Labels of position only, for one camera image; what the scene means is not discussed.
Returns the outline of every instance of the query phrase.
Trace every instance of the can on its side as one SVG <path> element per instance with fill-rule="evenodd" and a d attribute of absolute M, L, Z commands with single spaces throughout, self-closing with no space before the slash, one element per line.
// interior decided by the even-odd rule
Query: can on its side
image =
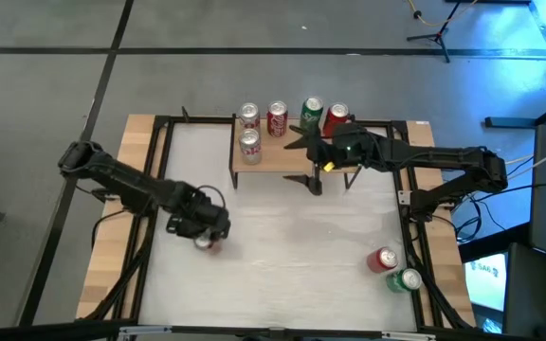
<path fill-rule="evenodd" d="M 288 123 L 288 107 L 280 100 L 272 101 L 266 113 L 266 129 L 274 137 L 285 134 Z"/>
<path fill-rule="evenodd" d="M 389 247 L 381 247 L 368 255 L 366 262 L 370 270 L 376 274 L 380 274 L 394 269 L 399 260 L 397 259 L 397 254 L 389 249 Z"/>
<path fill-rule="evenodd" d="M 323 101 L 317 97 L 308 98 L 300 111 L 300 127 L 306 131 L 318 127 L 322 113 Z"/>
<path fill-rule="evenodd" d="M 254 129 L 246 129 L 239 135 L 239 146 L 244 163 L 256 165 L 263 159 L 261 135 Z"/>
<path fill-rule="evenodd" d="M 323 135 L 332 137 L 335 127 L 345 123 L 349 118 L 349 107 L 345 103 L 334 103 L 328 108 L 328 113 L 323 121 Z"/>
<path fill-rule="evenodd" d="M 254 129 L 261 132 L 261 114 L 254 103 L 244 103 L 239 108 L 239 119 L 243 129 Z"/>
<path fill-rule="evenodd" d="M 418 290 L 423 284 L 421 274 L 414 269 L 404 269 L 387 275 L 387 286 L 395 293 Z"/>

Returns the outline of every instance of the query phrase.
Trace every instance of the sprite can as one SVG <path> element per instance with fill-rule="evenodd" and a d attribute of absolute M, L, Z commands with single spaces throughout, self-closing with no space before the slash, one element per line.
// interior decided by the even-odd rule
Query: sprite can
<path fill-rule="evenodd" d="M 423 284 L 421 274 L 414 269 L 404 269 L 387 275 L 387 286 L 396 293 L 418 290 Z"/>
<path fill-rule="evenodd" d="M 323 113 L 323 102 L 316 97 L 308 98 L 302 104 L 300 111 L 300 127 L 305 131 L 310 131 L 319 126 L 319 119 Z"/>

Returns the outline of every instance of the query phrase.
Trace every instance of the white tabletop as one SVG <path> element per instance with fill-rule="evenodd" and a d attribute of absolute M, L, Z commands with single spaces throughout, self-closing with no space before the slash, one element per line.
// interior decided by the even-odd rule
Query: white tabletop
<path fill-rule="evenodd" d="M 139 323 L 415 331 L 410 295 L 365 261 L 389 246 L 406 264 L 392 174 L 363 170 L 345 191 L 342 174 L 322 173 L 316 197 L 280 173 L 240 173 L 235 190 L 229 139 L 227 125 L 174 125 L 166 177 L 220 189 L 231 229 L 214 255 L 168 234 L 159 212 Z"/>

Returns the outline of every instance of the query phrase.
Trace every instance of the robotic arm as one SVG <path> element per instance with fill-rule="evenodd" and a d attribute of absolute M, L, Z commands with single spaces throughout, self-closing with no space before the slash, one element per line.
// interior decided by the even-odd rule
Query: robotic arm
<path fill-rule="evenodd" d="M 319 170 L 362 166 L 377 171 L 399 171 L 405 167 L 462 170 L 464 174 L 431 190 L 417 189 L 406 200 L 411 218 L 430 222 L 438 205 L 459 202 L 476 190 L 496 193 L 507 188 L 504 160 L 485 147 L 435 148 L 412 147 L 408 143 L 368 132 L 355 123 L 338 125 L 332 143 L 320 137 L 319 129 L 305 132 L 291 126 L 302 137 L 286 149 L 307 149 L 315 165 L 314 176 L 286 176 L 321 195 Z"/>
<path fill-rule="evenodd" d="M 215 206 L 199 188 L 182 182 L 155 179 L 118 162 L 95 142 L 73 142 L 58 162 L 64 177 L 93 179 L 119 196 L 123 206 L 145 214 L 158 206 L 172 213 L 167 230 L 210 246 L 230 229 L 228 211 Z"/>

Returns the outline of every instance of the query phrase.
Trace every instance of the wooden shelf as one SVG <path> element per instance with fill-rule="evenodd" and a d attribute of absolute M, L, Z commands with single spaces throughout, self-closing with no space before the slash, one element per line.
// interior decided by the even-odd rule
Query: wooden shelf
<path fill-rule="evenodd" d="M 291 131 L 290 125 L 299 125 L 298 119 L 288 119 L 288 127 L 286 133 L 280 137 L 271 136 L 266 131 L 266 119 L 261 119 L 261 150 L 263 152 L 263 160 L 256 165 L 247 165 L 242 159 L 242 150 L 239 146 L 239 135 L 242 131 L 239 118 L 235 119 L 233 124 L 234 141 L 233 141 L 233 172 L 287 172 L 287 173 L 304 173 L 311 174 L 313 172 L 313 163 L 307 159 L 306 149 L 285 150 L 283 147 L 300 138 L 300 135 Z M 345 168 L 341 170 L 332 170 L 334 173 L 355 173 L 356 167 Z"/>

